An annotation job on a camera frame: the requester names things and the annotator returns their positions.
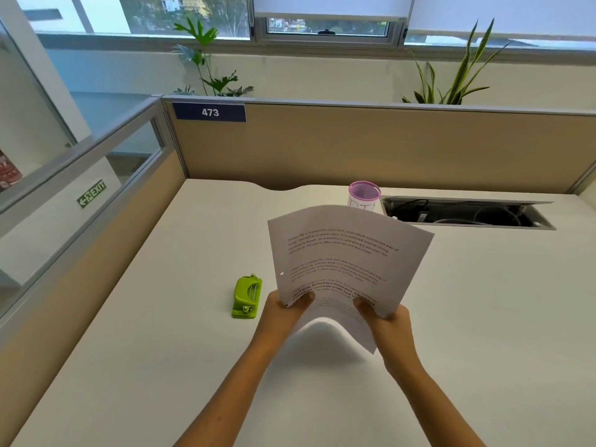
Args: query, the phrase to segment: person's left arm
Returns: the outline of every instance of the person's left arm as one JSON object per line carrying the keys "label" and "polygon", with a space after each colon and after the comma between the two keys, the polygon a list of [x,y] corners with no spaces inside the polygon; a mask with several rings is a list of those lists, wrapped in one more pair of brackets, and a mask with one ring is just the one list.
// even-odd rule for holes
{"label": "person's left arm", "polygon": [[269,293],[248,348],[174,447],[234,445],[265,369],[314,297],[306,293],[287,308],[277,290]]}

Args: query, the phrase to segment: beige partition panel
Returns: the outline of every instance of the beige partition panel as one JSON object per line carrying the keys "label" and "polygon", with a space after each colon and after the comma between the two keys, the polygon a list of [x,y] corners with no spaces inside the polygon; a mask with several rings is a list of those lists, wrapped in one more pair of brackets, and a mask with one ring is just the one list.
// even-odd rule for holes
{"label": "beige partition panel", "polygon": [[596,115],[248,102],[247,123],[178,120],[190,178],[271,189],[383,187],[564,193],[596,161]]}
{"label": "beige partition panel", "polygon": [[0,349],[0,446],[18,434],[184,179],[170,153]]}

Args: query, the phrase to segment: person's right arm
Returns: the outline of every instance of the person's right arm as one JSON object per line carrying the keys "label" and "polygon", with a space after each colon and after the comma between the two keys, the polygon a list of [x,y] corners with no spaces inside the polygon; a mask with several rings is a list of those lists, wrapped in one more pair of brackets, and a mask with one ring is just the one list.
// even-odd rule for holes
{"label": "person's right arm", "polygon": [[354,305],[368,323],[385,368],[404,391],[432,447],[486,447],[422,367],[408,310],[400,305],[384,319],[366,300],[355,298]]}

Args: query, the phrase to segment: green plant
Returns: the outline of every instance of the green plant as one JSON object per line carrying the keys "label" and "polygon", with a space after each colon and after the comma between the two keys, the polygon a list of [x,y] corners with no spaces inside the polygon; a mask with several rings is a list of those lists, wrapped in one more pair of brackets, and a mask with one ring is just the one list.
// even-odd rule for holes
{"label": "green plant", "polygon": [[[485,35],[482,37],[480,45],[478,45],[478,48],[476,49],[476,53],[472,57],[470,47],[472,45],[472,38],[474,36],[474,33],[476,32],[476,28],[478,27],[478,22],[476,22],[476,25],[474,25],[474,28],[472,29],[472,32],[470,33],[470,37],[468,38],[468,43],[466,45],[466,54],[464,55],[464,58],[461,60],[457,74],[455,74],[455,80],[453,81],[453,84],[447,90],[447,92],[445,94],[443,94],[439,88],[436,88],[436,90],[438,92],[438,96],[435,93],[435,79],[436,79],[435,69],[429,62],[426,63],[426,65],[428,66],[428,69],[430,71],[430,83],[429,83],[426,79],[426,76],[422,72],[422,68],[420,67],[420,64],[414,57],[412,50],[410,50],[408,48],[409,54],[412,56],[412,58],[414,59],[414,62],[416,63],[416,67],[418,68],[418,73],[420,74],[420,80],[422,82],[422,94],[417,91],[413,92],[413,95],[414,95],[414,97],[416,97],[416,101],[419,104],[461,105],[462,100],[468,94],[471,94],[471,93],[477,92],[477,91],[481,91],[484,89],[488,89],[490,87],[490,86],[482,86],[480,88],[469,89],[470,85],[476,79],[476,77],[481,72],[481,70],[490,61],[492,61],[492,59],[496,55],[501,53],[505,49],[505,47],[507,47],[509,44],[506,44],[503,48],[499,49],[492,56],[490,56],[490,58],[488,58],[480,66],[480,68],[478,68],[478,70],[472,75],[472,77],[467,82],[466,82],[466,79],[468,78],[470,71],[472,70],[472,67],[476,63],[478,63],[478,61],[481,59],[482,54],[485,51],[486,44],[488,43],[488,39],[490,37],[490,33],[492,32],[492,27],[494,24],[495,24],[495,19],[493,19],[492,22],[490,22],[490,25],[489,25],[488,29],[486,30]],[[402,102],[404,102],[406,104],[412,103],[407,99],[407,97],[402,97]]]}
{"label": "green plant", "polygon": [[[183,57],[183,59],[188,62],[192,62],[197,67],[198,76],[201,78],[201,84],[203,85],[205,95],[208,95],[207,86],[213,90],[213,95],[221,97],[240,97],[241,95],[253,91],[253,86],[247,86],[246,88],[242,88],[242,86],[240,86],[238,89],[229,89],[227,87],[229,83],[238,81],[236,71],[232,72],[229,77],[222,77],[221,79],[213,78],[213,75],[211,74],[211,67],[209,66],[209,55],[203,51],[203,48],[215,40],[215,38],[218,36],[218,30],[216,28],[210,28],[204,33],[203,24],[200,20],[197,20],[196,27],[189,17],[187,17],[187,22],[188,27],[180,23],[175,23],[174,29],[176,31],[186,31],[188,34],[193,36],[198,42],[199,48],[195,50],[191,49],[190,47],[177,44],[174,46],[174,50],[177,51]],[[204,78],[203,72],[201,71],[202,67],[207,69],[207,75],[209,76],[208,79]],[[190,91],[190,86],[188,86],[184,91],[178,88],[176,92],[186,94],[195,93],[194,90],[192,90],[192,92]]]}

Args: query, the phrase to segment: cubicle partition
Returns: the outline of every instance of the cubicle partition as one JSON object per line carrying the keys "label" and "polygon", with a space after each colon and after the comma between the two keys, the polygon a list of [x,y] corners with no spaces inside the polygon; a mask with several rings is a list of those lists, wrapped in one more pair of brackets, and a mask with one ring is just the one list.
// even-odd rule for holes
{"label": "cubicle partition", "polygon": [[165,101],[194,179],[565,193],[596,162],[596,112],[212,97],[246,107],[222,122],[204,97]]}
{"label": "cubicle partition", "polygon": [[[132,175],[116,175],[109,153],[145,127],[155,153]],[[149,98],[0,193],[0,241],[37,254],[21,257],[27,273],[0,260],[0,447],[18,433],[185,178],[271,189],[367,179],[565,193],[589,180],[594,138],[596,113]],[[95,171],[106,176],[101,185]],[[34,235],[22,235],[23,226]]]}

